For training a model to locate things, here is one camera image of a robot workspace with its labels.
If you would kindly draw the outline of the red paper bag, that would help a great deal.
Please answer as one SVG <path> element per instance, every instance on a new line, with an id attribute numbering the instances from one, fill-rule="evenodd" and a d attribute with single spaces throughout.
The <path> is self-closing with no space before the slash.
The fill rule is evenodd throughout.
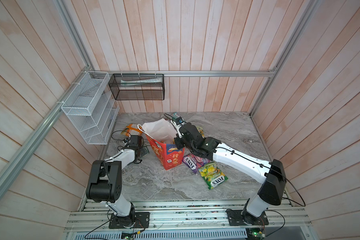
<path id="1" fill-rule="evenodd" d="M 138 129 L 144 133 L 155 155 L 160 160 L 165 170 L 172 169 L 182 163 L 184 148 L 178 149 L 174 138 L 176 131 L 174 126 L 165 119 L 138 125 Z"/>

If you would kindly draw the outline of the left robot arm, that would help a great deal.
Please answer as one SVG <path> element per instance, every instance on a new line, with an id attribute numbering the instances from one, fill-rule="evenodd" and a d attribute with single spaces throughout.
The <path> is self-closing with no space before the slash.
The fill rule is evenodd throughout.
<path id="1" fill-rule="evenodd" d="M 142 136 L 131 135 L 126 145 L 114 156 L 92 163 L 86 197 L 104 203 L 112 211 L 111 220 L 121 221 L 125 228 L 135 223 L 135 207 L 122 195 L 122 170 L 131 163 L 139 164 L 144 147 Z"/>

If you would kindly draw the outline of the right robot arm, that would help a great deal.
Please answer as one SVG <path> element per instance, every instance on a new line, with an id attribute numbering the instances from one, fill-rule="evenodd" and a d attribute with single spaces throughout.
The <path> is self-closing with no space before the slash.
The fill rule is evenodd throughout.
<path id="1" fill-rule="evenodd" d="M 233 167 L 261 184 L 258 193 L 247 201 L 242 211 L 243 217 L 259 218 L 268 207 L 281 204 L 287 183 L 281 161 L 260 160 L 241 153 L 218 139 L 204 138 L 191 123 L 172 120 L 171 124 L 177 131 L 174 141 L 178 148 L 186 147 L 198 157 Z"/>

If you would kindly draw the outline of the purple berry candy bag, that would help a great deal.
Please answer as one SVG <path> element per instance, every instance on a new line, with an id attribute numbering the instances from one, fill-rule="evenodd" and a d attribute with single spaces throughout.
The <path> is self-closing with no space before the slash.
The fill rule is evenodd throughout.
<path id="1" fill-rule="evenodd" d="M 211 161 L 209 159 L 201 158 L 193 154 L 188 154 L 183 157 L 182 162 L 186 166 L 188 166 L 194 174 L 196 174 L 199 172 L 199 169 L 201 167 L 203 167 L 205 164 L 210 163 Z"/>

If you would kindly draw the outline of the green spring tea candy bag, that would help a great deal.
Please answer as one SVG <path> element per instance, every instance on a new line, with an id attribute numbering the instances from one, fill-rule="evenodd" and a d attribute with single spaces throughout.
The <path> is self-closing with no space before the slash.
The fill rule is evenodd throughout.
<path id="1" fill-rule="evenodd" d="M 198 132 L 202 135 L 202 137 L 204 138 L 205 137 L 205 133 L 204 133 L 204 129 L 200 126 L 196 126 Z"/>

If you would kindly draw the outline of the teal mint candy bag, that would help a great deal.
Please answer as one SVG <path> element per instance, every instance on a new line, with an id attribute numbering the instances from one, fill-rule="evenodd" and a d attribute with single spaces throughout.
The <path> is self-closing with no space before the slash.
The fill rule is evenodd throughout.
<path id="1" fill-rule="evenodd" d="M 182 118 L 179 113 L 173 113 L 172 116 L 173 116 L 173 118 L 174 118 L 175 120 Z"/>

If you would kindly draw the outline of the green lemon candy bag front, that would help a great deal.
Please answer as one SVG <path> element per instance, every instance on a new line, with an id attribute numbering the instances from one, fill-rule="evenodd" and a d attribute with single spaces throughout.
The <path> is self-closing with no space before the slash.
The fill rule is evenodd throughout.
<path id="1" fill-rule="evenodd" d="M 229 179 L 214 162 L 203 165 L 198 171 L 208 185 L 209 190 L 216 188 Z"/>

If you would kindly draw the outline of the orange candy bag back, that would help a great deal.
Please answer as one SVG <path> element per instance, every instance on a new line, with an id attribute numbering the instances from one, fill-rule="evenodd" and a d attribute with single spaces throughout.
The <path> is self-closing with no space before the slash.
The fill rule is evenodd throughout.
<path id="1" fill-rule="evenodd" d="M 139 129 L 138 124 L 132 123 L 127 125 L 120 134 L 130 138 L 132 135 L 142 136 L 143 132 Z"/>

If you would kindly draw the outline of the aluminium frame rail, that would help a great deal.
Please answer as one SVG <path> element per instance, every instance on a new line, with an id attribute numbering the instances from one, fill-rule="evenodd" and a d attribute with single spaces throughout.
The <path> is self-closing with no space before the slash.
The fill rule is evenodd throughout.
<path id="1" fill-rule="evenodd" d="M 238 70 L 238 71 L 223 71 L 223 70 L 206 70 L 206 71 L 104 71 L 108 74 L 121 75 L 164 75 L 165 77 L 273 77 L 275 71 L 270 70 Z"/>

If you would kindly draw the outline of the black mesh wall basket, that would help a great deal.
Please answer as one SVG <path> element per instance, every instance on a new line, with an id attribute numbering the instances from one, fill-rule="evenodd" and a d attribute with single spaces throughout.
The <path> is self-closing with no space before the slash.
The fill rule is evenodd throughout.
<path id="1" fill-rule="evenodd" d="M 165 78 L 162 74 L 112 74 L 108 85 L 117 101 L 165 99 Z"/>

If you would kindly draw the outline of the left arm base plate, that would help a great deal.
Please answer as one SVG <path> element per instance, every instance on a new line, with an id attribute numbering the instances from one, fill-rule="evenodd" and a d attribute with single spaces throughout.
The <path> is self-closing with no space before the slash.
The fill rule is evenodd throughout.
<path id="1" fill-rule="evenodd" d="M 132 229 L 142 228 L 146 229 L 149 227 L 150 213 L 149 212 L 138 212 L 130 214 L 127 217 L 111 216 L 109 223 L 109 229 Z"/>

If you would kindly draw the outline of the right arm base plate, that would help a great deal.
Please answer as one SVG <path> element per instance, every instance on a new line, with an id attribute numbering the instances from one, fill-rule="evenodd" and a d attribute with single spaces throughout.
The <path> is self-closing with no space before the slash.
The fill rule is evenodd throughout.
<path id="1" fill-rule="evenodd" d="M 244 213 L 243 210 L 227 209 L 227 218 L 230 226 L 267 226 L 269 220 L 266 212 L 262 212 L 259 217 L 254 217 Z"/>

